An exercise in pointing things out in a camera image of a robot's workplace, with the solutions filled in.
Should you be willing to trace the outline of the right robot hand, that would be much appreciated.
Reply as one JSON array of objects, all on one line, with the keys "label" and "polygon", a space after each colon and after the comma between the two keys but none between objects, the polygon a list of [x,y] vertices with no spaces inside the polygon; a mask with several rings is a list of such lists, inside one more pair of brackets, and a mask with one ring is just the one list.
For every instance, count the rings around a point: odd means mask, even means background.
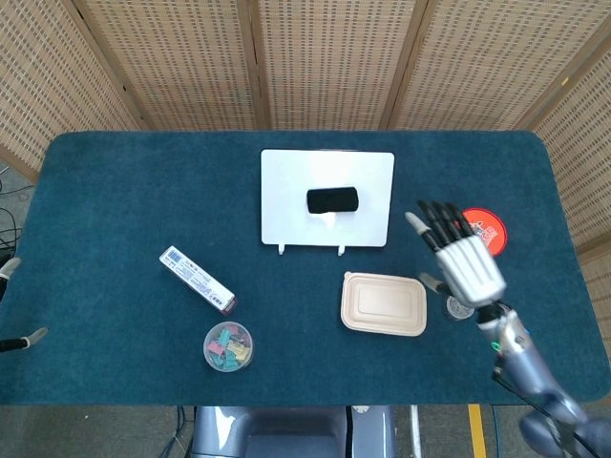
[{"label": "right robot hand", "polygon": [[458,207],[425,200],[419,200],[417,205],[424,217],[407,212],[405,219],[433,252],[451,294],[471,308],[500,301],[506,281]]}]

